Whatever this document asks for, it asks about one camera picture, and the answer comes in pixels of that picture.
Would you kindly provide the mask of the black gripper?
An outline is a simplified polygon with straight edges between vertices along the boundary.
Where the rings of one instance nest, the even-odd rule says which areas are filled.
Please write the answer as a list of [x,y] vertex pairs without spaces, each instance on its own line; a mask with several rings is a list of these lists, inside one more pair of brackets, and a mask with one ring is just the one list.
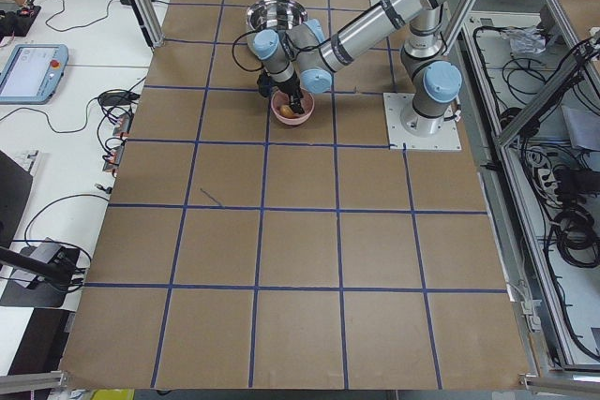
[[283,92],[286,93],[290,102],[293,104],[290,105],[291,110],[294,113],[304,114],[304,107],[301,105],[301,99],[303,98],[300,81],[296,76],[290,77],[283,83]]

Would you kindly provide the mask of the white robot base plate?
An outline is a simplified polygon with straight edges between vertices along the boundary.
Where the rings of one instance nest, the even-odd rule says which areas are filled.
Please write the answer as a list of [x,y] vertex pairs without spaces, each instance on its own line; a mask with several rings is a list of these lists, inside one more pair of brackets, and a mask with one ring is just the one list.
[[383,104],[392,150],[459,152],[462,150],[457,121],[447,106],[443,116],[429,119],[413,109],[413,94],[384,93]]

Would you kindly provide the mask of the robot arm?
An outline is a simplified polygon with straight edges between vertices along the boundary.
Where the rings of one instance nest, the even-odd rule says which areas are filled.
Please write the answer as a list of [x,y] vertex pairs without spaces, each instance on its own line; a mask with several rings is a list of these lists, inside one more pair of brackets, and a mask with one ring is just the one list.
[[283,111],[291,119],[305,115],[305,94],[328,91],[333,76],[366,50],[403,27],[409,34],[401,62],[415,93],[400,120],[412,135],[435,134],[462,85],[459,70],[441,52],[448,39],[441,33],[446,0],[380,0],[340,30],[325,37],[319,22],[309,20],[287,31],[265,28],[249,42],[262,69],[287,98]]

